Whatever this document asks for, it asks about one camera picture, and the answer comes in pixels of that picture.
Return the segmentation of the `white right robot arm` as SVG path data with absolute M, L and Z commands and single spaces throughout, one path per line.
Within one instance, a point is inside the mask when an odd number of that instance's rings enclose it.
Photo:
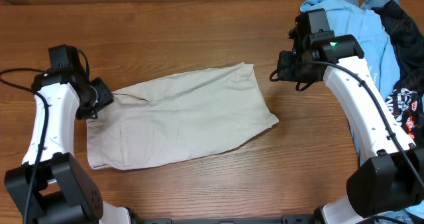
M 324 82 L 358 138 L 363 164 L 346 181 L 346 194 L 318 207 L 312 223 L 367 223 L 423 201 L 423 149 L 396 124 L 370 79 L 364 52 L 352 35 L 298 35 L 280 52 L 270 80 L 310 86 Z

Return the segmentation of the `beige shorts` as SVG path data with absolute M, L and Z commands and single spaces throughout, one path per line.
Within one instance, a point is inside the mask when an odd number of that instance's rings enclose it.
M 174 74 L 113 92 L 87 123 L 91 168 L 134 170 L 226 152 L 273 127 L 254 66 Z

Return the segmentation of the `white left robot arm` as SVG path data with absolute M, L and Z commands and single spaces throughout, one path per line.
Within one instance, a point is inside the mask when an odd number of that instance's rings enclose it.
M 75 120 L 95 118 L 110 91 L 85 70 L 36 73 L 27 89 L 36 101 L 31 142 L 21 166 L 5 174 L 23 223 L 138 223 L 131 209 L 103 201 L 74 157 Z

